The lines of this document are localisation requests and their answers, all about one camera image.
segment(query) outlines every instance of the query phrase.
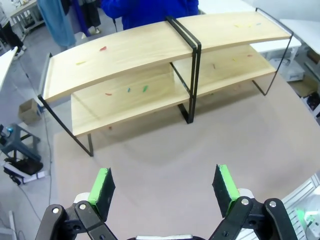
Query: black metal frame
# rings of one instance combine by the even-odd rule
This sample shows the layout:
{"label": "black metal frame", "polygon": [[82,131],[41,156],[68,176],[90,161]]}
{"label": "black metal frame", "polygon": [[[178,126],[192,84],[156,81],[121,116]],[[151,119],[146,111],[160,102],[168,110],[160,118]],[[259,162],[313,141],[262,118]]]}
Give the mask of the black metal frame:
{"label": "black metal frame", "polygon": [[87,135],[88,138],[88,143],[89,143],[89,150],[79,141],[79,139],[67,128],[67,126],[60,120],[60,118],[56,115],[56,113],[52,110],[52,108],[49,106],[49,104],[47,103],[47,101],[43,98],[42,94],[44,91],[44,87],[45,87],[45,81],[46,81],[46,77],[47,77],[47,72],[48,72],[48,68],[49,68],[49,62],[50,62],[50,58],[53,55],[51,53],[49,53],[46,57],[45,63],[44,63],[44,70],[42,72],[41,75],[41,80],[40,80],[40,86],[39,86],[39,95],[38,95],[38,99],[40,100],[40,102],[43,104],[43,106],[48,110],[48,112],[52,115],[52,117],[60,124],[60,126],[69,134],[69,136],[71,138],[73,138],[73,140],[90,156],[93,157],[94,156],[94,149],[93,149],[93,145],[92,145],[92,139],[91,139],[91,134],[89,133]]}
{"label": "black metal frame", "polygon": [[198,91],[198,81],[199,81],[199,71],[200,71],[200,59],[201,59],[201,42],[177,19],[172,16],[167,16],[165,18],[170,25],[179,33],[179,35],[186,41],[186,43],[192,48],[192,64],[191,64],[191,81],[190,88],[186,84],[185,80],[182,78],[176,67],[172,62],[170,65],[179,77],[184,88],[188,92],[189,98],[189,110],[187,111],[183,103],[178,105],[178,108],[184,117],[187,124],[194,122],[195,111],[196,111],[196,100]]}
{"label": "black metal frame", "polygon": [[291,36],[290,36],[290,38],[289,38],[288,45],[286,46],[286,49],[285,49],[285,51],[284,51],[284,53],[283,53],[283,55],[282,55],[280,64],[279,64],[277,70],[275,71],[274,76],[273,76],[273,79],[272,79],[269,87],[267,88],[266,92],[264,92],[264,91],[259,87],[259,85],[256,83],[255,80],[252,80],[253,84],[259,89],[259,91],[263,94],[263,96],[266,96],[266,95],[268,94],[268,92],[269,92],[272,84],[274,83],[274,81],[275,81],[275,79],[276,79],[276,76],[277,76],[277,74],[278,74],[278,71],[279,71],[279,69],[280,69],[280,67],[281,67],[281,64],[282,64],[283,60],[285,59],[285,56],[286,56],[287,51],[288,51],[288,49],[289,49],[289,45],[290,45],[290,43],[291,43],[291,39],[292,39],[293,36],[294,36],[294,32],[293,32],[291,29],[289,29],[287,26],[285,26],[282,22],[280,22],[279,20],[275,19],[273,16],[271,16],[270,14],[268,14],[267,12],[265,12],[264,10],[262,10],[261,8],[256,7],[256,8],[255,8],[255,11],[258,12],[258,10],[260,10],[263,14],[267,15],[269,18],[271,18],[273,21],[275,21],[277,24],[279,24],[282,28],[284,28],[287,32],[289,32],[289,33],[291,34]]}

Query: blue sleeve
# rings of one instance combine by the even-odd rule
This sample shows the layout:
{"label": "blue sleeve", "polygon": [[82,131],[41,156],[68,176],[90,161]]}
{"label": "blue sleeve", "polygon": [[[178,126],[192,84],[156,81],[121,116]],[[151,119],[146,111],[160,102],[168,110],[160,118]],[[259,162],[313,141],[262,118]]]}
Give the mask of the blue sleeve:
{"label": "blue sleeve", "polygon": [[139,0],[102,0],[101,8],[112,19],[120,18],[128,14]]}
{"label": "blue sleeve", "polygon": [[199,0],[187,0],[189,16],[198,15]]}

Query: light blue cloth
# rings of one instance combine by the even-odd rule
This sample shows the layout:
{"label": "light blue cloth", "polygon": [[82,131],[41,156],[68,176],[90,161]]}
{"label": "light blue cloth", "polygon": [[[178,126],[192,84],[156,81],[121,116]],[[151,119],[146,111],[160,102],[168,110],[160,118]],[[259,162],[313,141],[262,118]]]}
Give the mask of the light blue cloth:
{"label": "light blue cloth", "polygon": [[74,31],[65,15],[61,0],[37,0],[37,3],[53,40],[59,46],[74,45],[76,43]]}

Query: brown table surface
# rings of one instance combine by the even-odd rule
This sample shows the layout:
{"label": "brown table surface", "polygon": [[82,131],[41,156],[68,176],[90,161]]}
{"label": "brown table surface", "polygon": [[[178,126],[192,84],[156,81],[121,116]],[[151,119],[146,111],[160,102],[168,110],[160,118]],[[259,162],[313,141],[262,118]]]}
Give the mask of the brown table surface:
{"label": "brown table surface", "polygon": [[[270,80],[258,82],[266,89]],[[199,98],[192,124],[172,107],[97,132],[92,140],[93,158],[65,132],[55,135],[58,203],[69,207],[77,194],[90,192],[100,167],[111,167],[116,189],[106,223],[119,240],[208,239],[222,219],[211,186],[216,164],[227,164],[237,187],[260,202],[282,199],[320,165],[320,127],[280,77],[266,97],[244,82]]]}

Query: wooden shelf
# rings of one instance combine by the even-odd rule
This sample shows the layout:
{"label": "wooden shelf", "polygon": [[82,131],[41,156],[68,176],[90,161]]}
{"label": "wooden shelf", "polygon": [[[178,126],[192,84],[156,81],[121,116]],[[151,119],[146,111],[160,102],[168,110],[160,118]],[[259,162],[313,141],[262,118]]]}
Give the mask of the wooden shelf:
{"label": "wooden shelf", "polygon": [[71,94],[72,132],[78,137],[188,100],[170,64],[117,77]]}
{"label": "wooden shelf", "polygon": [[[258,12],[197,15],[179,21],[201,41],[204,53],[290,37]],[[99,51],[104,46],[107,50]],[[53,56],[43,97],[52,102],[106,80],[191,57],[191,52],[165,21],[114,33]]]}
{"label": "wooden shelf", "polygon": [[[190,88],[192,59],[175,61],[173,64]],[[250,45],[207,52],[201,55],[197,96],[275,71]]]}
{"label": "wooden shelf", "polygon": [[[191,59],[174,65],[190,85]],[[275,69],[249,45],[205,53],[201,57],[198,95],[273,72]],[[188,100],[180,79],[170,64],[164,64],[71,94],[72,131],[80,136]]]}

